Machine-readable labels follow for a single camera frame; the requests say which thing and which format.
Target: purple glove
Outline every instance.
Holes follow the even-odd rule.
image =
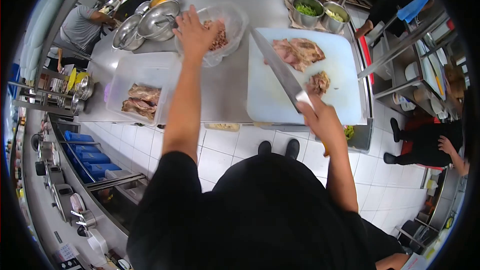
[[[103,92],[103,101],[107,102],[110,94],[110,82],[106,84],[105,91]]]

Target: black shirt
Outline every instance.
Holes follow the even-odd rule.
[[[165,154],[139,204],[127,252],[143,269],[375,269],[358,213],[302,163],[257,155],[202,194],[186,154]]]

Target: white cutting board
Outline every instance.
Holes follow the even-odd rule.
[[[323,102],[333,105],[343,125],[356,125],[362,117],[357,70],[350,43],[342,36],[294,28],[258,28],[270,43],[273,40],[306,38],[315,42],[325,53],[325,59],[313,63],[305,72],[288,65],[293,75],[305,88],[310,76],[322,70],[330,78],[330,88],[322,97]],[[247,113],[256,122],[304,124],[288,98],[279,80],[249,36]]]

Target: blue towel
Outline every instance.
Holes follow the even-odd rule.
[[[400,9],[396,16],[400,20],[405,20],[407,23],[410,23],[415,16],[420,13],[420,10],[425,6],[428,0],[413,0],[407,4],[403,9]]]

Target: green vegetables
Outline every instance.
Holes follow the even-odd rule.
[[[343,132],[345,133],[346,140],[350,140],[353,137],[353,126],[345,125],[343,126]]]
[[[298,3],[295,6],[295,9],[297,11],[299,11],[300,13],[302,13],[303,15],[312,16],[312,17],[317,16],[317,12],[315,12],[314,9],[312,9],[310,6],[304,5],[302,3]]]

